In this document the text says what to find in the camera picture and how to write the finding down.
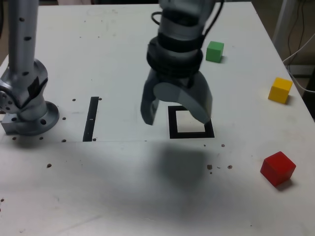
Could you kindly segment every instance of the black cable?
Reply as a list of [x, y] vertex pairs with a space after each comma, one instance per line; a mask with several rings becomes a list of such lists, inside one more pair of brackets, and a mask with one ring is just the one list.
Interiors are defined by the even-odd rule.
[[[289, 36], [288, 36], [288, 38], [287, 38], [287, 46], [288, 46], [288, 48], [289, 48], [289, 54], [290, 54], [290, 56], [292, 55], [291, 48], [290, 48], [291, 34], [292, 34], [292, 32], [293, 32], [293, 30], [294, 30], [294, 28], [295, 28], [295, 26], [296, 26], [297, 21], [299, 20], [299, 10], [300, 10], [300, 4], [301, 4], [301, 2], [302, 2], [302, 1], [299, 1], [299, 4], [298, 4], [298, 6], [297, 6], [296, 19], [295, 19], [295, 22], [294, 22], [294, 24], [293, 24], [293, 26], [292, 26], [292, 29], [291, 29], [290, 33], [289, 33]], [[291, 60], [290, 60], [289, 63], [286, 65], [286, 68], [289, 69], [289, 71], [291, 72], [291, 70], [290, 70], [290, 64], [291, 64]]]
[[[306, 0], [304, 0], [304, 2], [302, 3], [302, 7], [301, 7], [301, 11], [302, 11], [302, 34], [301, 34], [301, 38], [300, 38], [300, 43], [299, 43], [299, 48], [298, 50], [301, 48], [301, 44], [302, 44], [302, 40], [303, 40], [303, 36], [304, 36], [304, 30], [305, 30], [305, 20], [304, 20], [304, 4], [305, 4]], [[295, 54], [293, 56], [293, 58], [290, 60], [289, 62], [289, 65], [291, 65], [295, 59], [295, 57], [297, 56], [298, 54]]]
[[205, 34], [203, 35], [203, 40], [205, 40], [205, 38], [207, 37], [207, 34], [209, 33], [209, 31], [211, 30], [212, 26], [215, 24], [215, 22], [217, 21], [221, 11], [222, 11], [222, 8], [223, 8], [223, 5], [224, 5], [224, 0], [221, 0], [221, 4], [220, 4], [220, 7], [216, 13], [216, 16], [213, 18], [213, 21], [211, 22], [211, 24], [209, 25], [209, 27], [207, 28]]
[[151, 19], [154, 21], [154, 23], [159, 25], [159, 22], [156, 19], [154, 19], [155, 15], [162, 15], [162, 12], [161, 11], [156, 11], [156, 12], [153, 12], [152, 15], [151, 15]]
[[3, 12], [3, 0], [0, 0], [0, 38], [3, 30], [4, 12]]

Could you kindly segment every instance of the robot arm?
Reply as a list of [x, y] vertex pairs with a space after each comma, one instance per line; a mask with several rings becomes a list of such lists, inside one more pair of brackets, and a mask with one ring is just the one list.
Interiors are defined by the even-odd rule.
[[147, 124], [153, 124], [159, 100], [182, 104], [203, 124], [210, 121], [212, 96], [199, 72], [201, 47], [223, 2], [203, 35], [214, 0], [160, 0], [163, 11], [158, 35], [148, 46], [147, 61], [152, 69], [141, 102], [142, 118]]
[[7, 134], [36, 135], [52, 128], [58, 108], [43, 97], [45, 66], [34, 59], [38, 0], [10, 0], [9, 65], [0, 79], [1, 124]]

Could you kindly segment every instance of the white cable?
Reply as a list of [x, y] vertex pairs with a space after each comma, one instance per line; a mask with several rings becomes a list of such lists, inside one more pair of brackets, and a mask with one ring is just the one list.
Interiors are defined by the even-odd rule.
[[294, 81], [297, 83], [297, 85], [301, 88], [301, 89], [303, 89], [304, 91], [306, 91], [306, 92], [311, 92], [311, 93], [315, 93], [315, 91], [311, 91], [311, 90], [307, 90], [306, 88], [303, 88], [300, 84], [299, 84], [299, 82], [297, 82], [297, 80], [294, 78], [294, 76], [288, 71], [288, 73], [290, 74], [290, 76], [292, 77], [292, 79], [294, 79]]
[[299, 49], [297, 50], [295, 53], [293, 53], [291, 56], [289, 56], [288, 58], [284, 59], [282, 62], [285, 62], [286, 60], [288, 60], [289, 58], [291, 58], [292, 56], [294, 56], [295, 54], [297, 54], [299, 51], [301, 51], [310, 41], [311, 39], [315, 36], [315, 33], [312, 35], [312, 37], [310, 37], [310, 39]]

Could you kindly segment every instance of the white tabletop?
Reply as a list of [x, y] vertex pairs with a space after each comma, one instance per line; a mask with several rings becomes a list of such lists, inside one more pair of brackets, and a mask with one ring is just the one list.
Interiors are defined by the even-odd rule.
[[[252, 4], [226, 3], [203, 48], [225, 44], [223, 62], [200, 69], [213, 95], [208, 139], [170, 140], [169, 103], [160, 102], [153, 126], [141, 118], [157, 10], [40, 7], [44, 96], [66, 120], [43, 140], [14, 141], [0, 129], [1, 236], [315, 234], [315, 125], [294, 86], [288, 105], [267, 99], [276, 77], [290, 77]], [[91, 96], [102, 98], [97, 141], [82, 142]], [[259, 172], [277, 151], [297, 165], [288, 188]]]

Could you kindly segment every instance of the cube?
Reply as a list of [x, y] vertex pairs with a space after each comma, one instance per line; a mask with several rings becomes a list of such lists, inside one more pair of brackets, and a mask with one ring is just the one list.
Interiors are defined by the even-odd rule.
[[207, 47], [206, 60], [212, 62], [221, 62], [224, 43], [211, 41]]
[[276, 187], [291, 178], [295, 167], [296, 165], [279, 151], [264, 160], [260, 172]]
[[282, 78], [276, 78], [269, 93], [269, 100], [285, 104], [293, 82]]

